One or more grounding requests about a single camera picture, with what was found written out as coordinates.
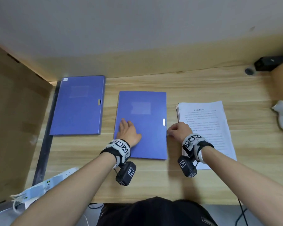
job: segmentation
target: white wall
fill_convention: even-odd
[[[0,45],[38,70],[40,58],[282,33],[283,0],[0,0]]]

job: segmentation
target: black device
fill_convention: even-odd
[[[133,162],[126,162],[123,166],[120,166],[120,170],[117,172],[115,180],[122,186],[128,186],[136,171],[136,165]]]
[[[256,71],[272,71],[277,66],[283,63],[283,55],[265,56],[258,59],[254,66]]]
[[[180,156],[177,160],[183,174],[186,177],[192,178],[197,174],[197,169],[193,162],[195,161],[194,154],[192,157]]]

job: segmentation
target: wooden tabletop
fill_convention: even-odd
[[[244,69],[245,66],[239,66],[107,79],[101,134],[54,137],[45,179],[72,167],[82,167],[98,156],[113,138],[119,91],[132,90],[167,93],[167,128],[177,122],[175,106],[179,102],[221,100],[238,161],[283,184],[283,132],[278,128],[276,113],[270,109],[277,100],[271,76],[247,76]],[[26,187],[31,186],[48,112],[49,108]],[[203,204],[238,203],[212,170],[198,171],[194,178],[183,175],[177,163],[180,144],[167,139],[167,151],[165,161],[130,159],[137,170],[129,186],[120,186],[112,171],[92,202],[135,202],[160,196]]]

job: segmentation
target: wrist strap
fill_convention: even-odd
[[[182,142],[182,148],[188,154],[189,157],[195,156],[196,161],[203,162],[200,150],[205,146],[214,146],[209,143],[206,138],[200,136],[199,134],[193,133],[188,135]]]
[[[121,139],[112,140],[105,148],[101,151],[100,154],[103,152],[109,152],[114,155],[117,163],[114,166],[117,167],[119,165],[124,165],[124,163],[128,160],[131,156],[130,154],[130,145]]]

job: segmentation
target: black shirt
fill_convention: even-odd
[[[173,202],[161,197],[134,204],[105,204],[97,226],[112,225],[217,226],[210,214],[196,202]]]

